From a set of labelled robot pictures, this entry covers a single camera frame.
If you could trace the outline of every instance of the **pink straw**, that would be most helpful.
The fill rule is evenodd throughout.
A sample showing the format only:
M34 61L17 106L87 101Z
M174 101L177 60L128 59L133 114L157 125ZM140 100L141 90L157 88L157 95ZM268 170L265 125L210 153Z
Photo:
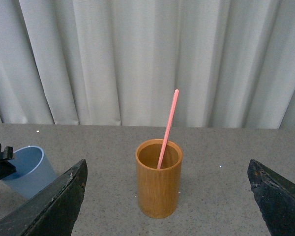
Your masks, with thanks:
M164 140L163 140L163 144L162 144L161 153L160 153L159 159L158 159L158 164L157 164L158 169L160 169L161 165L162 165L164 152L165 152L165 148L166 148L166 144L167 144L167 140L168 140L168 136L169 136L169 131L170 131L171 126L172 126L174 112L175 112L175 108L176 108L176 103L177 103L177 100L178 100L178 94L179 94L179 90L176 89L175 92L174 92L174 97L173 97L173 101L172 101L171 112L169 113L169 118L168 118L167 127L166 127L166 131L165 131L165 135L164 135Z

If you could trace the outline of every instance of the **blue plastic cup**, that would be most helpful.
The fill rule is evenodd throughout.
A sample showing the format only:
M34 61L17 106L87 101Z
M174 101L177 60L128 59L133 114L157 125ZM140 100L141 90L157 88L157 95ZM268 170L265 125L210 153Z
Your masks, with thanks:
M57 178L42 148L28 146L14 153L15 159L9 162L15 166L16 172L2 180L26 199L35 196Z

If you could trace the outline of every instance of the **cup rim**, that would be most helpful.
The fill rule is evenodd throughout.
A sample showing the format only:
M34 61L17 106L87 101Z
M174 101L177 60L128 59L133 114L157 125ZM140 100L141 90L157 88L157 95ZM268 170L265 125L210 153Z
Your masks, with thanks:
M183 153L182 153L182 150L180 148L180 146L178 146L176 143L174 143L173 141L170 141L168 140L167 141L167 145L171 146L172 148L174 148L177 152L178 152L178 162L175 163L174 165L170 166L170 167L167 167L167 168L164 168L164 169L155 169L155 168L151 168L151 167L148 167L146 165L144 165L138 158L138 152L140 152L142 149L146 148L147 146L151 145L151 144L163 144L163 139L149 139L149 140L146 140L144 141L143 143L141 143L137 149L136 149L136 160L137 162L143 166L144 168L147 168L149 170L153 170L153 171L165 171L165 170L169 170L169 169L172 169L172 168L175 168L176 166L178 166L181 162L182 162L182 159L183 159Z
M26 177L26 176L28 176L29 174L31 174L33 171L35 171L35 170L39 167L39 165L41 164L41 162L42 162L43 159L44 159L45 152L44 152L44 150L43 150L41 147L39 147L39 146L26 146L26 147L22 147L22 148L20 148L20 149L17 149L17 150L14 151L13 153L17 153L18 151L22 151L23 149L28 149L28 148L37 148L37 149L39 149L39 150L41 151L40 160L39 160L39 162L36 164L36 166L35 166L31 171L29 171L28 173L26 173L26 174L23 175L23 176L18 177L17 179L20 179L20 178ZM13 181L13 180L15 180L15 179L7 179L7 180L4 180L4 181Z

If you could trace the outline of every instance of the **table surface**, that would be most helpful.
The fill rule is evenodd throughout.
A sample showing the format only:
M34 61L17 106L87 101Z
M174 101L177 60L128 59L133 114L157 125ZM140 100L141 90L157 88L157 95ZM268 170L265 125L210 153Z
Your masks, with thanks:
M137 203L135 150L165 127L0 124L0 143L37 145L61 175L87 160L88 180L73 236L265 235L247 168L256 159L295 183L295 132L173 127L183 150L176 211L145 216ZM0 219L26 200L0 181Z

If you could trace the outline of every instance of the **bamboo cup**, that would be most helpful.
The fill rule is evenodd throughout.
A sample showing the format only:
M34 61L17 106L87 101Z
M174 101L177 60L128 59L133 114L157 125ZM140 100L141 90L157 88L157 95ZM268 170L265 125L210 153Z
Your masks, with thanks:
M162 139L147 140L136 150L139 207L152 218L171 215L178 201L182 150L167 141L161 169L157 169L162 143Z

